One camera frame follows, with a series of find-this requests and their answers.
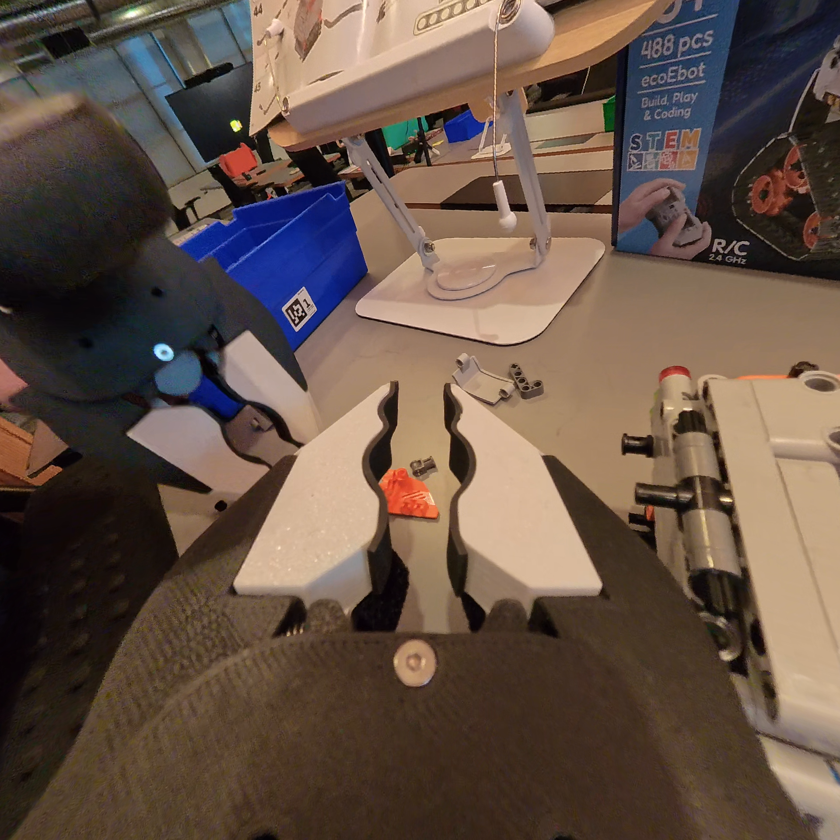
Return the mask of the dark monitor screen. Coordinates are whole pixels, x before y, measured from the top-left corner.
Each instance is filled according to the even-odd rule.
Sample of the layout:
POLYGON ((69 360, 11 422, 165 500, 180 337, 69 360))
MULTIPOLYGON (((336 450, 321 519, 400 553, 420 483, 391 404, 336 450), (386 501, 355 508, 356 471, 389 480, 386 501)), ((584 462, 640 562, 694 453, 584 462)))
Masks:
POLYGON ((249 133, 253 80, 252 63, 226 62, 165 96, 204 162, 216 161, 240 144, 256 149, 249 133))

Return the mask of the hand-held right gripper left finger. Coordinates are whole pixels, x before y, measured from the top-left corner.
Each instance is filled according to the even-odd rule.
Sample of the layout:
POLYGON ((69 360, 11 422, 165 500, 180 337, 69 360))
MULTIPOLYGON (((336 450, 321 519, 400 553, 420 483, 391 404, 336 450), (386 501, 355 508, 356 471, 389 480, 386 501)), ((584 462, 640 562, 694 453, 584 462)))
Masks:
POLYGON ((382 385, 298 451, 234 579, 237 595, 336 602, 357 629, 396 630, 402 562, 380 482, 398 396, 397 381, 382 385))

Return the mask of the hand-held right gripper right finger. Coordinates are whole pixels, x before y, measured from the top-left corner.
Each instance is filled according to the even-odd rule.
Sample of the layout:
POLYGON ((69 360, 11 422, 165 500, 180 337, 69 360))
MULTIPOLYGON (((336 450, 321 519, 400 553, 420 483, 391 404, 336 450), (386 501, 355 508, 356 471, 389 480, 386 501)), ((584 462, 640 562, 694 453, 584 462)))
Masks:
POLYGON ((598 596, 602 578, 552 475, 552 458, 462 387, 444 387, 449 505, 447 571, 472 632, 499 602, 530 618, 551 597, 598 596))

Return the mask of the dark robot kit box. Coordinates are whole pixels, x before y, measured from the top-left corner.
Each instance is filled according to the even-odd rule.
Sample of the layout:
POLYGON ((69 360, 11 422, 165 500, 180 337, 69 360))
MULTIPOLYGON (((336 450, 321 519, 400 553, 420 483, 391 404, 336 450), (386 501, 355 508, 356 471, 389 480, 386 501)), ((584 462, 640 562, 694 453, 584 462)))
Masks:
POLYGON ((618 57, 612 244, 838 281, 839 2, 670 2, 618 57))

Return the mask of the orange brick panel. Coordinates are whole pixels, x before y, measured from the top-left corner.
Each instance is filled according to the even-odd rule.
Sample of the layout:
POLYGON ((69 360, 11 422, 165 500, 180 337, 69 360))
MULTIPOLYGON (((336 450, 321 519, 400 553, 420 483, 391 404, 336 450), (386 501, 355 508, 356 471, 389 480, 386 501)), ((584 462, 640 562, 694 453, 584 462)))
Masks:
POLYGON ((388 513, 395 517, 437 520, 439 510, 426 484, 405 468, 388 469, 380 481, 388 513))

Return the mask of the grey orange toy brick assembly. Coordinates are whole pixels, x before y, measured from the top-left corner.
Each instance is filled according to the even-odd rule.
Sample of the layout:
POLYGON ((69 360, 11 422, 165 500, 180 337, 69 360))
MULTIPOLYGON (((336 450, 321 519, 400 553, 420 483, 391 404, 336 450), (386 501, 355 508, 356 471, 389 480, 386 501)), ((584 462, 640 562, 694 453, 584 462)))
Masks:
POLYGON ((753 724, 839 754, 839 378, 658 375, 650 433, 623 455, 653 461, 634 489, 646 532, 708 630, 753 724))

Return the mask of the light grey curved brick panel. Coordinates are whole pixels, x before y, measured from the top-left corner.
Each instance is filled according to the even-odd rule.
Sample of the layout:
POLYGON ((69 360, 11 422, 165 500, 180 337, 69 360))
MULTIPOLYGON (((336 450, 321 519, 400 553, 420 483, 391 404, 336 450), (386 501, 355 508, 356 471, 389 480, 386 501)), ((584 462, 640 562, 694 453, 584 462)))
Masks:
POLYGON ((473 355, 462 353, 456 359, 456 365, 456 370, 452 374, 455 383, 464 392, 484 404, 494 406, 501 401, 506 401, 517 390, 513 380, 481 369, 473 355))

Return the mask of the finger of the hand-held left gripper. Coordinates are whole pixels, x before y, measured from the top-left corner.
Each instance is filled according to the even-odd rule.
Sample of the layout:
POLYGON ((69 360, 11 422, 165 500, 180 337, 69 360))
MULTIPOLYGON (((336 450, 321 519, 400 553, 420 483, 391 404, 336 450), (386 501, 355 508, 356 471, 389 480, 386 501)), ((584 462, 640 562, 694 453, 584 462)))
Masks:
POLYGON ((211 352, 211 382, 235 402, 211 424, 212 447, 301 447, 321 432, 312 395, 251 332, 211 352))
POLYGON ((287 456, 275 425, 249 405, 229 420, 202 406, 154 408, 127 436, 223 497, 242 496, 287 456))

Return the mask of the blue bin with square tag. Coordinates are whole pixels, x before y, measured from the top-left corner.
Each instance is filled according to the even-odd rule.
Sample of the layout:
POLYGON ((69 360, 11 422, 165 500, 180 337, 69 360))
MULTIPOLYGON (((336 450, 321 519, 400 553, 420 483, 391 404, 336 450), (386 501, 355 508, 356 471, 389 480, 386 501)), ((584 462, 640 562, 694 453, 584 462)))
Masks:
POLYGON ((237 208, 180 247, 214 258, 268 309, 292 350, 368 270, 342 182, 237 208))

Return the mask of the printed instruction booklet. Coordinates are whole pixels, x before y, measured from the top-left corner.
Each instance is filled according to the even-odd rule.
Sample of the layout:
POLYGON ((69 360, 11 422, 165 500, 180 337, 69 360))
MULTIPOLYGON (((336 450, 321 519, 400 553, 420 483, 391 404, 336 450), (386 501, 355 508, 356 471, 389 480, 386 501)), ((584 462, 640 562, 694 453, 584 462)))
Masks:
POLYGON ((373 55, 393 2, 250 2, 252 76, 249 134, 281 117, 292 93, 373 55))

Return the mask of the white book stand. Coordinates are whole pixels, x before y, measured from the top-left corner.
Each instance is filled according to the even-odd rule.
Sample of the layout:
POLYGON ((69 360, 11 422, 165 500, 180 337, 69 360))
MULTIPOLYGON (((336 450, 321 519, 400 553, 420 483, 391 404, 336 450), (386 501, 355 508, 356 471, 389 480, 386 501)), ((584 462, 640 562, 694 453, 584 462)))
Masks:
POLYGON ((525 343, 559 314, 604 256, 595 238, 554 240, 519 91, 595 64, 627 46, 666 2, 393 2, 374 52, 359 66, 283 101, 269 135, 286 150, 341 140, 414 255, 359 300, 365 318, 496 345, 525 343), (492 187, 496 238, 430 238, 365 138, 367 130, 459 104, 489 102, 511 144, 531 232, 506 189, 492 187))

